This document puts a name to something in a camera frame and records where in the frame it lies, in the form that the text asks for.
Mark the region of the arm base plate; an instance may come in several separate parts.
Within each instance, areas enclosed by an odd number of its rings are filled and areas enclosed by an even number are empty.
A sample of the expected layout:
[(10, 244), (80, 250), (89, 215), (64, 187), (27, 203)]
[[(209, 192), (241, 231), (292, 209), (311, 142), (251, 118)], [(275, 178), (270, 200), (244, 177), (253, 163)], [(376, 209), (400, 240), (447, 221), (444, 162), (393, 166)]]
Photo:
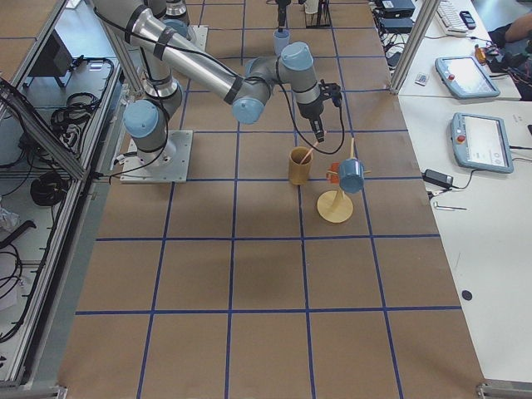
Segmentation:
[(187, 181), (190, 152), (193, 143), (192, 130), (170, 130), (169, 141), (158, 156), (159, 151), (151, 154), (138, 152), (132, 138), (128, 151), (134, 156), (124, 160), (125, 174), (120, 175), (124, 184), (165, 184), (170, 182), (184, 183)]

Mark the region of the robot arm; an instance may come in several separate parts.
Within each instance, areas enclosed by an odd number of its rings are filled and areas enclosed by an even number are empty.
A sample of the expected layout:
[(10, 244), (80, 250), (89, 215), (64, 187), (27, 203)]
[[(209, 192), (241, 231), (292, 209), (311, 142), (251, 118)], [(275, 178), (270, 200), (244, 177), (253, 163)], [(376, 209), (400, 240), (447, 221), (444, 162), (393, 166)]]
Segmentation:
[(124, 42), (145, 49), (224, 99), (242, 124), (257, 122), (274, 86), (289, 85), (301, 116), (309, 120), (316, 140), (324, 141), (324, 95), (307, 43), (290, 43), (278, 57), (257, 57), (240, 76), (162, 22), (143, 1), (95, 1), (94, 5), (96, 15)]

